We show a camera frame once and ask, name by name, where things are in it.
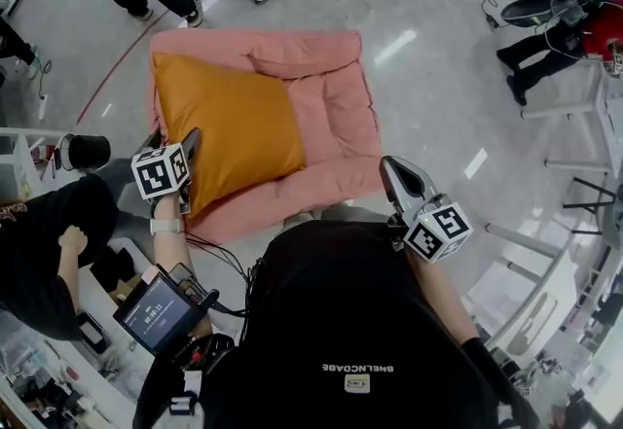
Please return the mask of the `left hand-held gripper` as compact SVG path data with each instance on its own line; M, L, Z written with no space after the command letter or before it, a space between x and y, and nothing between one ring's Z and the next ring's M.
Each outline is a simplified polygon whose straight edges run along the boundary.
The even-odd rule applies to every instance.
M153 206L165 195L178 194L180 212L191 212L190 186L202 132L193 128L180 143L165 145L157 128L131 159L131 171L143 199Z

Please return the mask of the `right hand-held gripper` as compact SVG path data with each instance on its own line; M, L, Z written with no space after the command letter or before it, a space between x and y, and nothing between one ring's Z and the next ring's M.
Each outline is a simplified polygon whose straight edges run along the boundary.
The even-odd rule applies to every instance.
M433 264L456 253L473 234L458 203L439 191L418 166L394 156L384 156L380 174L394 213L387 222L396 250L410 248Z

